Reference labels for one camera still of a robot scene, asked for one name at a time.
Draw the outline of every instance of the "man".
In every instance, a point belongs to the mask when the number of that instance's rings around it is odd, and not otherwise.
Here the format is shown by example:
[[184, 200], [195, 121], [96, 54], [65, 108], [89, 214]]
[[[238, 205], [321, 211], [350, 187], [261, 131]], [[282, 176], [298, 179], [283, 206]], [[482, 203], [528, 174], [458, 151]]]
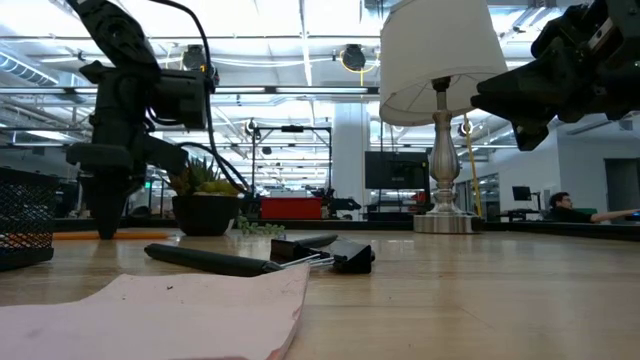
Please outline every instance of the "man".
[[551, 199], [549, 199], [549, 205], [551, 206], [551, 210], [545, 217], [545, 220], [567, 223], [597, 224], [603, 221], [629, 216], [635, 212], [640, 212], [640, 210], [625, 210], [593, 215], [581, 213], [573, 210], [573, 203], [571, 202], [569, 193], [566, 192], [554, 194]]

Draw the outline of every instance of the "paper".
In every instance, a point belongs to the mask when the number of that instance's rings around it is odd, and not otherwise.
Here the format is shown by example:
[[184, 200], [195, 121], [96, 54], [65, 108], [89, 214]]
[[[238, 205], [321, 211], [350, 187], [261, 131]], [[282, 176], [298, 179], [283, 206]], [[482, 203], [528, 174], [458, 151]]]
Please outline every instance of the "paper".
[[0, 354], [12, 360], [281, 359], [308, 276], [308, 265], [255, 278], [121, 275], [78, 302], [0, 308]]

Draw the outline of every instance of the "lamp base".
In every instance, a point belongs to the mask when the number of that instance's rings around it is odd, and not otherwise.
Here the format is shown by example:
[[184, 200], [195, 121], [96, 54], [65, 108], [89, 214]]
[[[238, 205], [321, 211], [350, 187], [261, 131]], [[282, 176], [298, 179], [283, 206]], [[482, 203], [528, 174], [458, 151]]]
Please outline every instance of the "lamp base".
[[413, 217], [413, 231], [423, 234], [473, 234], [471, 219], [464, 213], [427, 213]]

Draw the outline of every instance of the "black monitor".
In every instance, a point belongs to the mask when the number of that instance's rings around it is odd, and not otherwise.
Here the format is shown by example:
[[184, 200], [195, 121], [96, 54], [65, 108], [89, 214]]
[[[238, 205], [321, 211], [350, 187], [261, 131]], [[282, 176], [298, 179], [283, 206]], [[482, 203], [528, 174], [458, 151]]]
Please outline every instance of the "black monitor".
[[514, 201], [531, 201], [531, 188], [529, 188], [528, 186], [514, 186], [513, 200]]
[[420, 189], [429, 193], [429, 158], [426, 152], [366, 151], [364, 164], [367, 189]]

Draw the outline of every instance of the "lamp stand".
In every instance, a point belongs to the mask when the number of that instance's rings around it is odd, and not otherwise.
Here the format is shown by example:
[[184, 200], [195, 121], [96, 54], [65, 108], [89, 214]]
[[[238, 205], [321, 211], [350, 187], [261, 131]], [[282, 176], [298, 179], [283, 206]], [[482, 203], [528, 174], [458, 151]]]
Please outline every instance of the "lamp stand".
[[460, 175], [458, 153], [451, 138], [451, 119], [453, 115], [447, 109], [447, 89], [451, 78], [432, 81], [436, 91], [438, 111], [433, 114], [436, 128], [436, 141], [429, 159], [431, 177], [436, 180], [435, 207], [425, 215], [413, 217], [413, 230], [430, 234], [471, 234], [470, 215], [462, 212], [454, 204], [456, 194], [453, 181]]

